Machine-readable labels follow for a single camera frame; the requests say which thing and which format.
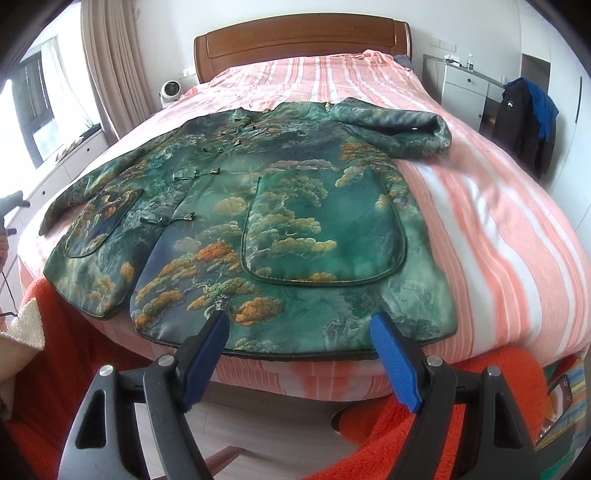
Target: nightstand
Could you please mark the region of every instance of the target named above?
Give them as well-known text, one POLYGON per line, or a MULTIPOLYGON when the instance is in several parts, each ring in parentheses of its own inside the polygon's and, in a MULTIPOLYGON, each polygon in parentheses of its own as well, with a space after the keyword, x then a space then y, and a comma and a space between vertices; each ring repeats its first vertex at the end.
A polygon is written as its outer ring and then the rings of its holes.
POLYGON ((441 106, 477 132, 480 130, 486 98, 501 103, 501 84, 478 72, 445 64, 441 106))

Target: pink striped blanket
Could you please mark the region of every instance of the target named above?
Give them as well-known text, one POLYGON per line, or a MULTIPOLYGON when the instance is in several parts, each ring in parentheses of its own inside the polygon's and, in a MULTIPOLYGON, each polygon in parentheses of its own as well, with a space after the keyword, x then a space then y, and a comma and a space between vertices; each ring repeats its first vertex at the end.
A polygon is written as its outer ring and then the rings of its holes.
MULTIPOLYGON (((501 149, 444 111, 417 76, 376 51, 300 57, 234 67, 192 88, 108 149, 87 171, 199 115, 281 102, 355 97, 387 108, 441 115, 453 142, 446 155, 394 160, 427 223, 433 256, 457 304, 456 335, 425 348, 450 363, 506 344, 527 348, 543 365, 591 341, 591 269, 574 230, 550 196, 501 149)), ((37 236, 44 211, 22 236, 22 282, 39 277, 51 249, 76 217, 37 236)), ((143 355, 166 350, 140 339, 128 314, 93 324, 143 355)), ((379 361, 266 362, 223 357, 214 380, 322 400, 385 395, 379 361)))

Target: orange blanket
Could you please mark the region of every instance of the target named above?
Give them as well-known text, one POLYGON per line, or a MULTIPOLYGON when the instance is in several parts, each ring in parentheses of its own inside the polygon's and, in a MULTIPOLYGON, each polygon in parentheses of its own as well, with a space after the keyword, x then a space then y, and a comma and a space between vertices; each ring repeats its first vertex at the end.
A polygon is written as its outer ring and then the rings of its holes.
MULTIPOLYGON (((29 287, 24 303, 33 297, 41 312, 46 347, 17 375, 13 417, 5 425, 38 478, 54 480, 70 426, 95 372, 106 363, 126 370, 146 366, 149 360, 96 330, 44 278, 29 287)), ((455 367, 479 372, 492 364, 503 370, 534 438, 540 431, 546 393, 541 367, 525 350, 509 347, 455 367)), ((455 407, 438 480, 450 475, 462 415, 463 408, 455 407)), ((413 418, 393 396, 350 407, 339 426, 341 434, 360 449, 309 480, 383 480, 404 444, 413 418)))
MULTIPOLYGON (((454 365, 456 369, 481 372, 498 365, 515 396, 532 440, 544 417, 546 380, 540 364, 525 350, 503 347, 454 365)), ((463 406, 455 406, 436 480, 447 480, 452 472, 462 431, 463 406)), ((360 448, 350 457, 307 478, 307 480, 384 480, 400 454, 414 415, 396 397, 364 401, 349 407, 339 421, 341 434, 360 448)))
POLYGON ((22 304, 37 299, 45 350, 17 375, 12 419, 5 423, 39 480, 55 480, 61 452, 78 407, 96 371, 104 364, 119 370, 149 360, 109 340, 45 279, 28 288, 22 304))

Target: wall outlet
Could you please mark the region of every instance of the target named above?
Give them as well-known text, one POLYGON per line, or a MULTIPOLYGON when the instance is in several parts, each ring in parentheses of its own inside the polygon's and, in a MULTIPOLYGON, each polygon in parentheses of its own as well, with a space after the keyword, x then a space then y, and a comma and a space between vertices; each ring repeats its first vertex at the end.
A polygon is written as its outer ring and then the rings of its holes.
POLYGON ((183 77, 190 77, 191 75, 196 75, 197 70, 195 67, 189 67, 188 69, 183 70, 183 77))
POLYGON ((448 50, 448 51, 452 51, 455 52, 456 51, 456 44, 455 43, 449 43, 446 41, 441 41, 439 48, 443 49, 443 50, 448 50))

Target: bed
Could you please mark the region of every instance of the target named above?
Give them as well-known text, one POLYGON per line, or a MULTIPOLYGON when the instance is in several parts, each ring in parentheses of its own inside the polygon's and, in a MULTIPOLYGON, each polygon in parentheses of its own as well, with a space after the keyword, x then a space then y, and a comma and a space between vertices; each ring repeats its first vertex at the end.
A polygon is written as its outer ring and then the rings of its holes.
MULTIPOLYGON (((350 14, 304 14, 233 25, 194 41, 202 82, 97 158, 84 173, 189 119, 281 102, 338 103, 435 112, 453 142, 446 155, 398 160, 427 224, 433 257, 457 308, 455 335, 426 346, 457 362, 505 344, 523 345, 544 365, 585 352, 590 338, 588 260, 550 197, 503 151, 453 118, 394 56, 411 57, 408 24, 350 14)), ((43 274, 51 250, 77 218, 72 208, 43 237, 40 211, 21 238, 23 287, 43 274)), ((149 358, 170 347, 137 335, 126 311, 100 331, 149 358)), ((316 400, 349 401, 390 392, 376 359, 266 361, 224 355, 214 381, 316 400)))

